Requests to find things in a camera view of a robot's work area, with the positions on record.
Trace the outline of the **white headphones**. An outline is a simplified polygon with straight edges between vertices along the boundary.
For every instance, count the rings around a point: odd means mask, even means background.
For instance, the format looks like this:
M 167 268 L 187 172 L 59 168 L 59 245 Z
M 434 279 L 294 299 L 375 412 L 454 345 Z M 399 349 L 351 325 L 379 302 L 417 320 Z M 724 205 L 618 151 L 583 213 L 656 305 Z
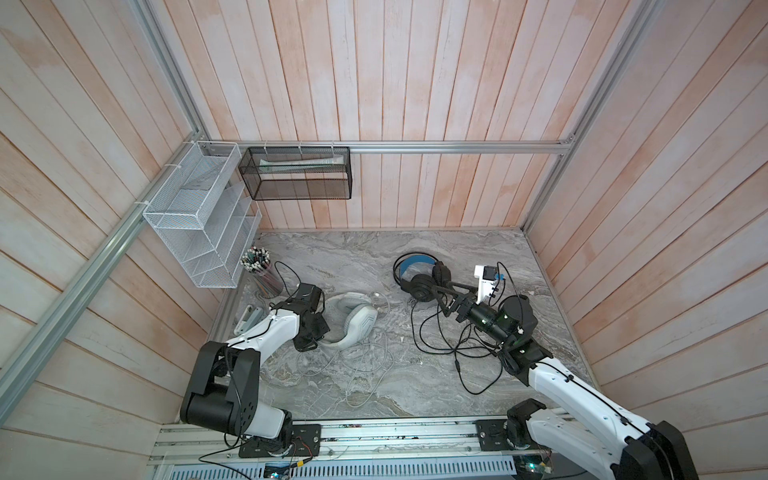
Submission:
M 379 311 L 368 294 L 346 292 L 326 300 L 323 312 L 327 323 L 343 320 L 343 337 L 337 341 L 322 339 L 319 346 L 329 350 L 346 350 L 364 340 L 373 330 Z

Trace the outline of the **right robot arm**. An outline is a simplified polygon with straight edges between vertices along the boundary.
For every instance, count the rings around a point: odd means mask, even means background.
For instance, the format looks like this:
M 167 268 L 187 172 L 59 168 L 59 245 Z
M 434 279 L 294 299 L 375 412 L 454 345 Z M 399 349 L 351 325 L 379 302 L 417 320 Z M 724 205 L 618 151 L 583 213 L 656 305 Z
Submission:
M 527 297 L 510 296 L 494 308 L 477 300 L 468 285 L 450 282 L 432 292 L 445 315 L 469 321 L 497 342 L 504 371 L 570 415 L 565 420 L 535 399 L 518 403 L 505 422 L 511 448 L 546 447 L 598 479 L 697 478 L 676 427 L 652 423 L 608 399 L 534 339 L 538 320 Z

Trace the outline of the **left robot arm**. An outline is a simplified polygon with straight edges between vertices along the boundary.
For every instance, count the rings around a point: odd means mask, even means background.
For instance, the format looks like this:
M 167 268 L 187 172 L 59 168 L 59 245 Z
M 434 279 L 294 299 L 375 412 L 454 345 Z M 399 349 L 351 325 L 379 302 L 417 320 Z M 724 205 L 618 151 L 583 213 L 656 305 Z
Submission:
M 180 407 L 181 421 L 286 447 L 292 416 L 259 400 L 260 369 L 285 343 L 298 352 L 316 349 L 329 332 L 323 311 L 323 291 L 301 283 L 249 330 L 226 342 L 205 343 Z

